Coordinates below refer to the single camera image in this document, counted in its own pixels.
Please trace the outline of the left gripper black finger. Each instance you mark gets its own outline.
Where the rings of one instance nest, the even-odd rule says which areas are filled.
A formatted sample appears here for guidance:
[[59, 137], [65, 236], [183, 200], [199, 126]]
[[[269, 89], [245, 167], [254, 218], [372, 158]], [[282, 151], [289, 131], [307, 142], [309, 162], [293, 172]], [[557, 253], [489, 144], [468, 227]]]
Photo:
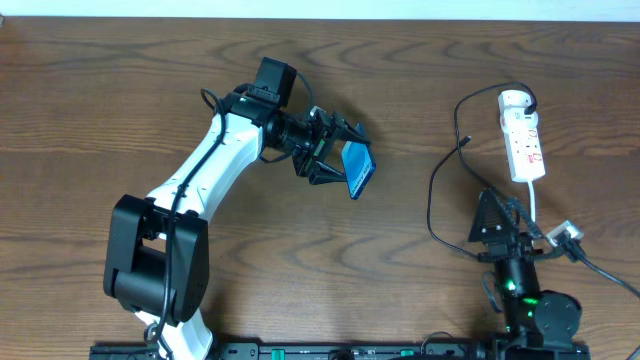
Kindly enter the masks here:
[[334, 182], [345, 182], [346, 175], [324, 162], [315, 161], [308, 179], [311, 185], [321, 185]]
[[364, 145], [369, 145], [371, 143], [370, 138], [360, 130], [357, 130], [354, 126], [350, 125], [341, 113], [333, 112], [332, 119], [335, 123], [334, 133], [337, 140]]

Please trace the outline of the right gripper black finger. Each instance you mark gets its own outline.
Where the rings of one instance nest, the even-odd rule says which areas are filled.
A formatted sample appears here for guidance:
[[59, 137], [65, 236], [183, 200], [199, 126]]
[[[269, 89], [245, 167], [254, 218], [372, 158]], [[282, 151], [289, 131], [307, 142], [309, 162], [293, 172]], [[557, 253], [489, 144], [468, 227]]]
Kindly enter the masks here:
[[531, 239], [543, 239], [537, 223], [520, 200], [515, 197], [508, 197], [502, 205], [504, 214], [504, 225], [511, 238], [516, 238], [520, 234], [520, 223], [523, 222], [527, 231], [526, 234]]
[[479, 196], [477, 211], [468, 236], [469, 242], [483, 244], [510, 243], [515, 239], [516, 225], [511, 213], [496, 193], [485, 189]]

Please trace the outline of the blue Galaxy smartphone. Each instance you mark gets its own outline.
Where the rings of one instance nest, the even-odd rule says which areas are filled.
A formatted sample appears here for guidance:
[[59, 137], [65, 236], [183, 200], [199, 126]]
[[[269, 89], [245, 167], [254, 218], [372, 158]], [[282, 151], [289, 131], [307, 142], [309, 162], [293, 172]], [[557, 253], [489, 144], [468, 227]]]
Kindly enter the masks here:
[[346, 183], [352, 200], [357, 200], [376, 170], [370, 144], [347, 141], [341, 151]]

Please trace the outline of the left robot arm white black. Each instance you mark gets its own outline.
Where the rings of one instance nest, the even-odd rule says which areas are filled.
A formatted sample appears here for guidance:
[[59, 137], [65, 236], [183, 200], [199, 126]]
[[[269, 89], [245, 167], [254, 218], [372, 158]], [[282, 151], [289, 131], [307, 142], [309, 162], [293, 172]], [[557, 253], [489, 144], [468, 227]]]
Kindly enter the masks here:
[[141, 345], [96, 345], [92, 359], [208, 359], [215, 336], [200, 305], [209, 282], [208, 227], [243, 170], [267, 148], [291, 159], [312, 185], [345, 183], [356, 200], [376, 170], [362, 125], [314, 104], [285, 112], [303, 76], [265, 57], [252, 83], [224, 98], [200, 91], [212, 110], [206, 136], [180, 168], [144, 198], [123, 196], [109, 230], [103, 288], [144, 322]]

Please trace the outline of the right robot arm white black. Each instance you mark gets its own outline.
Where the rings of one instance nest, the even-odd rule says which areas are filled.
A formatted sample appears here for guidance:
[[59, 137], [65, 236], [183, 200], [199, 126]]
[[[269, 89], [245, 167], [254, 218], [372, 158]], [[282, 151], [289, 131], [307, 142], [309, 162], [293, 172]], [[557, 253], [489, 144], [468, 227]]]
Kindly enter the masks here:
[[495, 290], [502, 304], [506, 332], [477, 347], [475, 359], [589, 359], [589, 347], [574, 340], [582, 316], [579, 301], [540, 288], [535, 263], [564, 254], [533, 246], [544, 235], [522, 204], [502, 201], [491, 189], [480, 193], [470, 242], [487, 250], [479, 261], [494, 265]]

